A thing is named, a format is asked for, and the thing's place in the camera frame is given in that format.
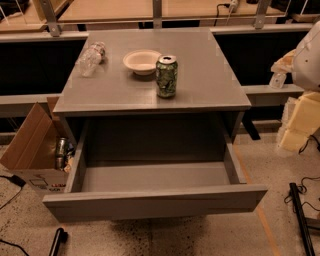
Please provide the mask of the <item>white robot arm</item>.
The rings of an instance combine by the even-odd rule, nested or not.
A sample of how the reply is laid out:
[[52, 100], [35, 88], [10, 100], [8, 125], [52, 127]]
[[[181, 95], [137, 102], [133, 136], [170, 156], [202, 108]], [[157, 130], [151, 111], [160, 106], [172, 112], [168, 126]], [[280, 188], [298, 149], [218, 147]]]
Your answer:
[[287, 74], [293, 83], [306, 91], [320, 91], [320, 21], [315, 23], [307, 35], [271, 67], [273, 75], [269, 86], [282, 88]]

